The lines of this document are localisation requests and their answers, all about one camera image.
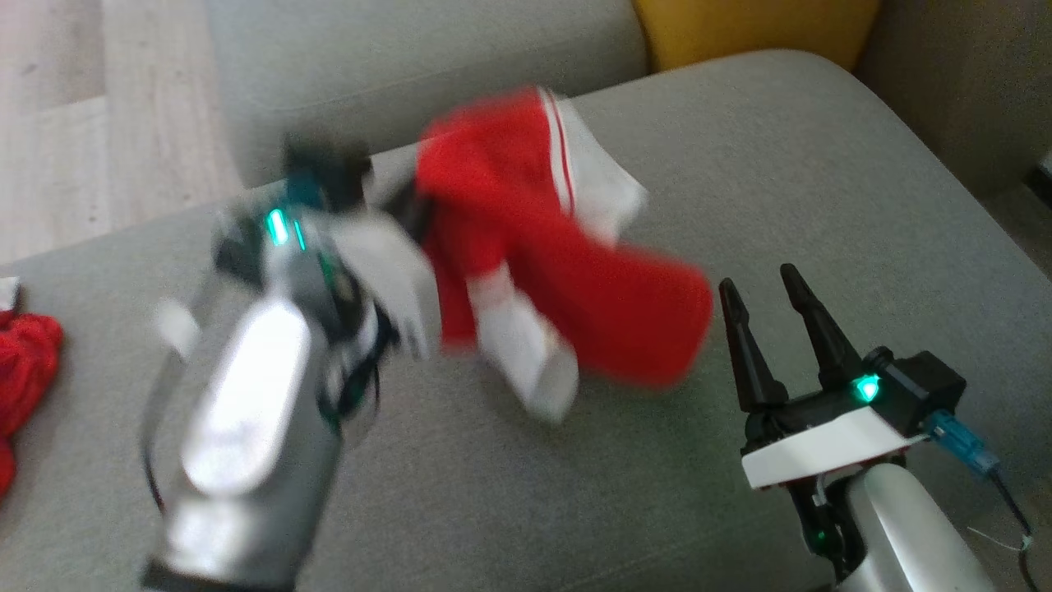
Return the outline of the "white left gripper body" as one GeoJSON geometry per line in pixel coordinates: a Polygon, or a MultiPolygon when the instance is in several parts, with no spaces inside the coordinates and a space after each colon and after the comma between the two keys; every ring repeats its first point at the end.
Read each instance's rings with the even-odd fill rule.
{"type": "Polygon", "coordinates": [[[436,355],[442,319],[431,263],[394,217],[364,212],[331,219],[335,252],[392,322],[414,358],[436,355]]]}

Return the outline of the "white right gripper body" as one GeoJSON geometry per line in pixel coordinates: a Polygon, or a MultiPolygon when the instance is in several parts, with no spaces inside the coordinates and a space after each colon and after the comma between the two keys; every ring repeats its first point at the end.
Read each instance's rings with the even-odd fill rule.
{"type": "Polygon", "coordinates": [[[920,433],[903,436],[871,407],[884,392],[878,382],[853,382],[844,391],[816,392],[770,409],[756,401],[763,392],[750,382],[740,384],[740,406],[749,415],[741,468],[751,488],[811,479],[925,440],[920,433]]]}

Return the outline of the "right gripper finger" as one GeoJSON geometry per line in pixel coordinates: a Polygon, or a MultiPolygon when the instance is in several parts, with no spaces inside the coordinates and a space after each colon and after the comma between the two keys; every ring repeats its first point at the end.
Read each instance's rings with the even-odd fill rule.
{"type": "Polygon", "coordinates": [[[793,310],[805,323],[820,367],[820,385],[826,391],[853,387],[863,376],[863,363],[856,349],[795,266],[784,263],[778,266],[778,274],[793,310]]]}
{"type": "Polygon", "coordinates": [[[734,282],[725,278],[719,293],[731,366],[741,411],[752,414],[782,407],[789,401],[786,387],[773,377],[758,342],[751,332],[750,315],[734,282]]]}

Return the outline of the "red and white t-shirt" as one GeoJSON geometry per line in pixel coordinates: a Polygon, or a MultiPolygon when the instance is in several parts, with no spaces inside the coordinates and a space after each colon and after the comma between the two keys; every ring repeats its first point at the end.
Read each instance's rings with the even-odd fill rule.
{"type": "Polygon", "coordinates": [[[443,348],[480,354],[533,416],[564,419],[581,371],[665,389],[694,366],[710,283],[621,241],[648,193],[568,98],[531,87],[437,118],[416,188],[443,348]]]}

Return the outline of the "grey sofa back cushion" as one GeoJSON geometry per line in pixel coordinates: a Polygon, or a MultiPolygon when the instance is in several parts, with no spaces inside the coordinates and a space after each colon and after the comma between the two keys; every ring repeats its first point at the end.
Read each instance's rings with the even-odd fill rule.
{"type": "Polygon", "coordinates": [[[648,70],[631,0],[205,0],[234,165],[283,173],[290,136],[379,151],[473,99],[567,96],[648,70]]]}

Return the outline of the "yellow pillow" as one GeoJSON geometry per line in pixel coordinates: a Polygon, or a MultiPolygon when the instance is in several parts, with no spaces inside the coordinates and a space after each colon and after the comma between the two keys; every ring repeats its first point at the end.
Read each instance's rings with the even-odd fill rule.
{"type": "Polygon", "coordinates": [[[856,67],[882,0],[632,0],[653,72],[792,49],[856,67]]]}

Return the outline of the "red shorts with white panel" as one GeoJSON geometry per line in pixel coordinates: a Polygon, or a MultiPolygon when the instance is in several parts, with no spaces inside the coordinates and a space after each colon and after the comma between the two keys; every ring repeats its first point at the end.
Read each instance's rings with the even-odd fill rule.
{"type": "Polygon", "coordinates": [[[21,282],[0,278],[0,503],[16,477],[12,438],[50,389],[64,330],[57,319],[20,311],[21,282]]]}

